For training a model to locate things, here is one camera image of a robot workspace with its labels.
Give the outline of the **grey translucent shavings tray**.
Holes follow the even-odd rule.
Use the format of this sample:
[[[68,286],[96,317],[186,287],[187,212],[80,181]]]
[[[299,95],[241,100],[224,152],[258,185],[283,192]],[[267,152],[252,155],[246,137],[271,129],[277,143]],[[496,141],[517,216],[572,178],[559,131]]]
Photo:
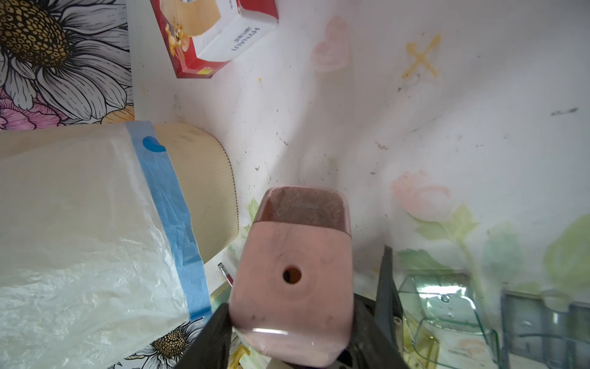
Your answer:
[[[502,368],[588,368],[589,304],[552,292],[505,292]]]

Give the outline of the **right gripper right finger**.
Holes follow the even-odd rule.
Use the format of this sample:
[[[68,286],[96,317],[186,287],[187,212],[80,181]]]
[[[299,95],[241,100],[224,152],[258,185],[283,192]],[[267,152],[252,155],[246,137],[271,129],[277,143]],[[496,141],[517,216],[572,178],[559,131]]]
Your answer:
[[[354,295],[353,313],[350,353],[355,368],[408,368],[399,350],[393,347],[378,328],[359,295]]]

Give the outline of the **pink translucent shavings tray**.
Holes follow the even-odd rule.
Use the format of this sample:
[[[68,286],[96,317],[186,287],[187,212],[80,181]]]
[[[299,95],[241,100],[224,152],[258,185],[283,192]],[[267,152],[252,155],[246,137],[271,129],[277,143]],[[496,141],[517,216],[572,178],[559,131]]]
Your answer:
[[[329,188],[270,188],[264,194],[254,220],[303,224],[351,234],[348,202],[341,193]]]

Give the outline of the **pink pencil sharpener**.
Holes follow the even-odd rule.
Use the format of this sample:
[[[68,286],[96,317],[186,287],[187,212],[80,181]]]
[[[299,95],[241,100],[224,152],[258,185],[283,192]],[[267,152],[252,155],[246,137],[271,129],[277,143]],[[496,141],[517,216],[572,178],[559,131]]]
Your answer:
[[[352,235],[253,220],[229,313],[261,354],[305,367],[330,366],[352,332]]]

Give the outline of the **clear teal shavings tray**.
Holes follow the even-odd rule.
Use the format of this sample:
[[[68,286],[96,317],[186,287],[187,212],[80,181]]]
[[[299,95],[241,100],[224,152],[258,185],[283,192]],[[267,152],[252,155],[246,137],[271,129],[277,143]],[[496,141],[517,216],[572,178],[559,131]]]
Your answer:
[[[413,368],[500,368],[499,337],[478,288],[459,272],[409,273],[399,288]]]

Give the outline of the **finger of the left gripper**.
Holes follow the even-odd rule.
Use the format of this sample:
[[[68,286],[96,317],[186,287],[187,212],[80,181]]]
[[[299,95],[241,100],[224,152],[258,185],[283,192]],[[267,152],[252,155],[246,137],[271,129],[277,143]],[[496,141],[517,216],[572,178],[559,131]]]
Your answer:
[[[385,245],[380,264],[374,321],[395,351],[399,351],[398,331],[403,331],[403,307],[393,280],[393,249]]]

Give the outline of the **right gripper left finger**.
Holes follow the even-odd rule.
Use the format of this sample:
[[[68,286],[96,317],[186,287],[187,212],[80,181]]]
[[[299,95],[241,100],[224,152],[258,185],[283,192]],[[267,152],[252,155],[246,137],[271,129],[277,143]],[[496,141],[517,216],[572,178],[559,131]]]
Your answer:
[[[221,304],[181,356],[175,369],[226,369],[229,364],[232,323],[229,304]]]

